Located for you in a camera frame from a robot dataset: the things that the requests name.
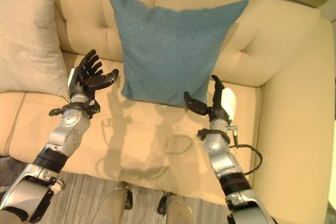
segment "sofa backrest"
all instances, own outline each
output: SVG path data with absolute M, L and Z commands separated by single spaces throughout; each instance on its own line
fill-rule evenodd
M 140 0 L 175 10 L 215 7 L 238 0 Z M 55 0 L 62 51 L 122 61 L 122 48 L 109 0 Z M 284 0 L 249 0 L 223 41 L 214 73 L 222 81 L 258 87 L 292 57 L 320 19 L 315 8 Z

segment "cushion seam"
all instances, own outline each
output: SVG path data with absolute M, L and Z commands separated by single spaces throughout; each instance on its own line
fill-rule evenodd
M 5 148 L 4 148 L 4 153 L 9 153 L 9 147 L 10 147 L 10 143 L 12 141 L 13 135 L 14 135 L 16 122 L 17 122 L 18 116 L 20 114 L 23 102 L 24 102 L 24 100 L 26 98 L 26 94 L 27 94 L 27 92 L 24 93 L 24 95 L 22 97 L 22 100 L 21 100 L 21 103 L 20 103 L 20 106 L 17 109 L 16 115 L 15 115 L 15 118 L 14 118 L 14 121 L 13 121 L 12 128 L 10 129 L 9 135 L 7 137 L 7 141 L 6 141 Z
M 258 110 L 256 111 L 256 118 L 255 118 L 255 125 L 254 125 L 254 134 L 253 134 L 253 139 L 252 139 L 252 146 L 254 148 L 257 147 L 258 143 L 258 137 L 259 137 L 259 123 L 260 123 L 260 115 L 261 115 L 261 105 L 263 103 L 263 97 L 264 97 L 264 85 L 261 86 L 261 91 L 260 91 L 260 99 L 259 99 L 259 104 L 258 104 Z M 251 152 L 251 158 L 250 158 L 250 169 L 253 169 L 256 165 L 256 154 L 254 152 Z M 254 181 L 254 173 L 249 175 L 249 182 L 251 186 L 253 186 L 253 181 Z
M 105 17 L 105 11 L 104 11 L 104 4 L 103 4 L 103 0 L 100 1 L 100 6 L 101 6 L 101 12 L 102 12 L 102 16 L 103 16 L 103 26 L 108 28 L 107 22 L 106 22 L 106 17 Z

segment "sofa cushion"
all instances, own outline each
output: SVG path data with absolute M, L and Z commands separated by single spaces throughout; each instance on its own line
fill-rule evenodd
M 138 0 L 110 0 L 118 25 L 129 99 L 184 106 L 206 102 L 207 86 L 230 26 L 248 0 L 176 12 Z
M 0 0 L 0 92 L 68 97 L 54 0 Z
M 0 155 L 9 155 L 9 144 L 12 130 L 15 128 L 16 117 L 20 111 L 23 92 L 0 93 Z
M 78 56 L 72 63 L 76 66 L 81 59 L 82 56 Z M 120 78 L 110 88 L 97 91 L 101 112 L 93 116 L 80 147 L 68 159 L 64 170 L 224 204 L 222 189 L 202 142 L 196 136 L 198 130 L 209 127 L 208 117 L 184 108 L 128 100 L 121 94 L 122 63 L 109 60 L 102 60 L 102 63 L 105 73 L 118 68 Z M 232 125 L 239 127 L 239 142 L 254 145 L 261 88 L 229 83 L 225 86 L 237 97 Z M 209 97 L 213 92 L 214 81 L 210 81 Z M 59 123 L 60 116 L 49 117 L 48 112 L 64 104 L 60 97 L 27 93 L 17 119 L 10 155 L 32 162 Z M 231 151 L 242 168 L 246 172 L 250 170 L 250 151 L 235 148 Z

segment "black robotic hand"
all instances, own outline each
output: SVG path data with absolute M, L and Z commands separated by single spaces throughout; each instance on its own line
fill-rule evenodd
M 104 89 L 116 81 L 119 74 L 118 69 L 113 69 L 112 72 L 103 75 L 103 70 L 99 69 L 102 63 L 98 60 L 99 56 L 93 49 L 85 55 L 79 66 L 75 68 L 69 85 L 71 98 L 75 94 L 84 94 L 90 100 L 94 100 L 96 90 Z
M 222 82 L 215 75 L 212 75 L 212 78 L 215 80 L 215 93 L 213 97 L 213 106 L 207 106 L 205 103 L 193 99 L 189 92 L 184 92 L 184 103 L 188 109 L 199 114 L 199 115 L 209 115 L 209 120 L 213 119 L 222 119 L 231 124 L 231 120 L 229 119 L 229 115 L 223 109 L 221 105 L 222 100 L 222 90 L 225 89 Z
M 90 119 L 94 114 L 100 112 L 100 105 L 95 100 L 94 94 L 96 90 L 111 86 L 117 80 L 119 71 L 113 69 L 107 75 L 103 74 L 103 70 L 99 69 L 102 63 L 98 60 L 99 56 L 94 49 L 85 55 L 72 73 L 69 85 L 71 102 L 61 109 L 51 110 L 49 112 L 50 116 L 63 114 L 69 108 L 86 111 Z M 85 102 L 73 99 L 76 96 L 82 97 L 83 95 L 88 98 Z

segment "sofa armrest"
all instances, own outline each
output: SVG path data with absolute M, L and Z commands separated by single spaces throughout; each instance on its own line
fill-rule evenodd
M 320 19 L 263 90 L 253 187 L 280 223 L 324 223 L 331 176 L 335 69 L 331 24 Z

